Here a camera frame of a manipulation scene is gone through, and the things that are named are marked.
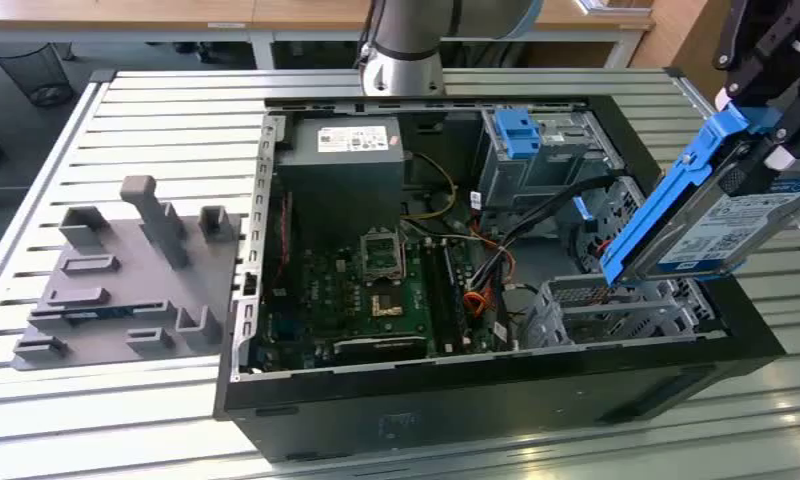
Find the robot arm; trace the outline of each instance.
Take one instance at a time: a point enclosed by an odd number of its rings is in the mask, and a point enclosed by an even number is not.
[[[735,0],[720,110],[608,246],[608,283],[726,275],[800,213],[800,0]]]
[[[360,57],[364,93],[444,94],[441,38],[521,35],[541,6],[541,0],[373,0]]]

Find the black cable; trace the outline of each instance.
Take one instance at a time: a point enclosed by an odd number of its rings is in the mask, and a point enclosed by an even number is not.
[[[516,284],[516,288],[523,288],[523,289],[528,290],[533,295],[539,295],[539,288],[536,288],[529,283],[519,283],[519,284]]]
[[[587,190],[609,187],[613,185],[620,176],[621,175],[615,174],[588,178],[580,182],[575,182],[572,185],[560,190],[553,197],[525,212],[516,222],[516,225],[504,235],[504,239],[501,240],[503,244],[509,243],[511,240],[529,232],[536,224],[551,217],[572,200],[573,197],[580,195]]]
[[[371,7],[368,8],[368,16],[364,19],[364,25],[361,26],[361,34],[359,35],[359,43],[356,45],[356,61],[352,64],[352,68],[359,68],[361,63],[361,47],[371,34],[371,25],[373,22],[373,10],[376,8],[376,0],[371,0]]]
[[[525,212],[516,222],[516,225],[509,229],[501,238],[499,242],[499,251],[495,252],[492,257],[489,257],[477,270],[477,273],[475,273],[475,276],[472,277],[473,283],[471,285],[472,290],[479,290],[483,288],[488,279],[492,277],[493,268],[500,264],[500,260],[503,259],[503,249],[508,247],[521,235],[529,232],[537,223],[556,214],[557,210],[560,210],[560,208],[569,202],[569,200],[572,200],[575,196],[587,190],[609,187],[613,185],[613,182],[616,182],[616,179],[620,176],[621,172],[615,172],[612,175],[588,178],[587,180],[573,183],[560,190],[553,197]]]
[[[440,233],[437,233],[435,230],[427,228],[420,222],[416,222],[415,220],[409,220],[408,218],[404,218],[400,221],[408,223],[409,225],[412,225],[415,228],[417,228],[427,235],[432,235],[433,237],[440,237],[441,236]]]
[[[512,349],[512,325],[509,322],[509,313],[507,312],[507,302],[504,301],[503,276],[504,264],[503,262],[497,262],[495,266],[495,272],[492,275],[492,294],[495,296],[495,322],[497,322],[500,326],[504,327],[504,330],[507,331],[507,338],[501,339],[496,336],[499,340],[501,340],[501,342],[497,342],[496,346],[499,347],[497,350],[507,351]]]

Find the floor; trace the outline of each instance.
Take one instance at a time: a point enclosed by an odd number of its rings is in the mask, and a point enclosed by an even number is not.
[[[65,72],[77,92],[82,92],[92,72],[102,68],[118,70],[202,70],[236,68],[230,58],[210,65],[192,54],[178,54],[170,44],[74,44],[76,60],[65,62]],[[0,69],[0,144],[5,158],[0,163],[0,187],[28,186],[46,159],[73,103],[53,109],[33,107]],[[0,190],[0,238],[12,220],[22,190]]]

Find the table leg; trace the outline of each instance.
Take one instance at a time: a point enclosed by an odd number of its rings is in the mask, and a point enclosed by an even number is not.
[[[631,57],[637,49],[643,31],[624,31],[611,49],[611,54],[604,62],[604,68],[625,68],[631,63]]]
[[[276,62],[272,56],[272,42],[275,36],[272,32],[249,32],[249,42],[252,43],[252,53],[255,54],[255,68],[257,70],[275,70]]]

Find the white table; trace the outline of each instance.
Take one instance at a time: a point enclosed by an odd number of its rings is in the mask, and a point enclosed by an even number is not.
[[[445,80],[461,95],[613,95],[661,164],[710,112],[687,82],[656,70],[448,71]],[[181,215],[212,203],[245,216],[261,99],[359,93],[348,71],[124,72],[89,84],[0,243],[0,478],[800,478],[796,228],[738,274],[790,355],[647,423],[271,466],[233,424],[210,418],[216,356],[22,373],[6,366],[66,206],[134,216],[116,201],[118,184],[150,174]]]

